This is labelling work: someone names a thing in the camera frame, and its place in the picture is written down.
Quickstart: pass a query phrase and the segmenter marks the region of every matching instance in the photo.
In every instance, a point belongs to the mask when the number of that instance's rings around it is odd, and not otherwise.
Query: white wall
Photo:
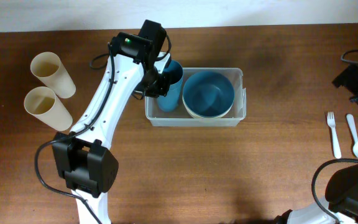
[[[0,32],[358,22],[358,0],[0,0]]]

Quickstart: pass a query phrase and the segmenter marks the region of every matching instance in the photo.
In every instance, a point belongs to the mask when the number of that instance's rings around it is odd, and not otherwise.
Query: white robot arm
[[[163,60],[155,62],[155,67],[159,74],[162,74],[162,70],[170,60],[168,54]],[[86,142],[94,142],[99,139],[102,141],[102,147],[107,149],[111,148],[112,136],[117,126],[118,119],[120,118],[122,111],[134,91],[135,87],[140,83],[144,76],[144,70],[141,64],[136,64],[133,59],[123,55],[116,55],[114,57],[115,64],[115,77],[110,97],[107,100],[106,106],[100,114],[98,120],[93,125],[93,130],[88,130],[85,133],[77,136],[77,139],[84,140]],[[91,100],[88,108],[80,120],[71,128],[71,131],[78,132],[83,129],[84,125],[89,124],[91,119],[95,117],[98,108],[100,107],[104,95],[106,95],[109,79],[111,76],[111,60],[108,60],[108,65],[102,82],[100,83],[94,97]],[[99,197],[94,198],[90,193],[76,189],[71,190],[73,194],[77,194],[88,201],[88,205],[93,209],[100,222],[103,224],[110,224],[111,220],[108,216],[108,193],[101,193]],[[76,200],[78,206],[78,216],[81,224],[97,224],[97,221],[92,217],[85,205]]]
[[[328,165],[338,162],[355,163],[337,171],[329,180],[325,197],[317,198],[315,184],[318,174]],[[297,211],[278,216],[273,224],[354,224],[358,223],[358,159],[333,159],[314,173],[311,183],[315,203]]]

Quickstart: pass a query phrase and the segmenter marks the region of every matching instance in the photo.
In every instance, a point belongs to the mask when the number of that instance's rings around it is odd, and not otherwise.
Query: blue cup
[[[171,85],[166,96],[157,98],[157,104],[162,111],[171,112],[178,107],[181,84],[183,83],[183,68],[177,61],[172,60],[163,73],[171,76]]]

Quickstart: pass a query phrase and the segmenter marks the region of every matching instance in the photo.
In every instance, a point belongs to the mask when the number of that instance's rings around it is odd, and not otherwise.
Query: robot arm
[[[357,165],[337,171],[328,182],[325,197],[317,199],[314,185],[318,174],[324,167],[338,162],[351,162]],[[314,173],[312,193],[316,203],[301,210],[290,210],[277,217],[274,224],[358,223],[358,159],[334,159],[322,164]]]
[[[52,144],[59,176],[74,195],[88,202],[103,224],[111,223],[107,191],[116,178],[118,161],[109,150],[118,119],[132,94],[158,97],[169,90],[170,77],[162,73],[171,61],[169,37],[168,52],[160,52],[166,37],[161,25],[151,21],[145,21],[139,35],[121,32],[113,37],[108,44],[110,57],[103,79],[70,131],[77,133],[75,138]],[[67,135],[57,133],[54,140],[64,138],[68,139]],[[76,202],[80,223],[97,223],[83,202]]]

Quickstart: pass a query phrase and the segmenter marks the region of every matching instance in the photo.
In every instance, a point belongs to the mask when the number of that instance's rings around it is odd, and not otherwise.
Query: blue bowl
[[[220,73],[198,72],[186,81],[183,101],[194,114],[203,118],[224,116],[234,103],[234,88]]]

